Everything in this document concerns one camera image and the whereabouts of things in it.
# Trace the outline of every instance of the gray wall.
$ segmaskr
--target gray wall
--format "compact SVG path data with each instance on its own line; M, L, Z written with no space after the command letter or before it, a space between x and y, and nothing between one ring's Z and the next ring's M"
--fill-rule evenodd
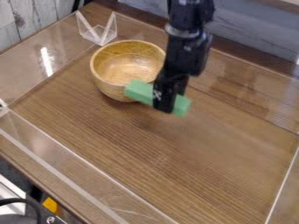
M0 0L0 52L70 14L74 0Z
M166 16L165 0L118 0L141 10ZM245 46L291 61L299 55L299 15L252 0L215 0L209 31Z

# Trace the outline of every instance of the wooden bowl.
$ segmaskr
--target wooden bowl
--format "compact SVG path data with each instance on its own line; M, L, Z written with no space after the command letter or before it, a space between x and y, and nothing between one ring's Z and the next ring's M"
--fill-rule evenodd
M104 95L121 102L133 102L124 95L130 80L146 83L164 64L164 50L140 40L124 40L101 47L89 62L97 88Z

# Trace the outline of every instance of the yellow label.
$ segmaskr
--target yellow label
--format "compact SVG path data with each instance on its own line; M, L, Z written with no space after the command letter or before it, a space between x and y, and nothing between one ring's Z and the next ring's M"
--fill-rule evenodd
M48 198L41 204L52 213L58 214L60 207L52 198Z

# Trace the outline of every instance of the white wall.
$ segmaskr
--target white wall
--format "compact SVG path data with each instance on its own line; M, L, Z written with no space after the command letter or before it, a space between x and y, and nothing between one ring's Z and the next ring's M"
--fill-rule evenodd
M0 52L70 14L74 0L0 0Z

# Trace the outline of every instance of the black cable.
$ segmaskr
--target black cable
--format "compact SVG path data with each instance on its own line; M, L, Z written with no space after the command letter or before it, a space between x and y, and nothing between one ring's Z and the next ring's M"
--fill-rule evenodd
M13 204L13 203L24 203L24 204L29 205L36 212L37 224L42 224L41 210L40 210L40 207L38 207L36 202L33 202L28 199L1 199L0 200L0 207L6 206L6 205Z

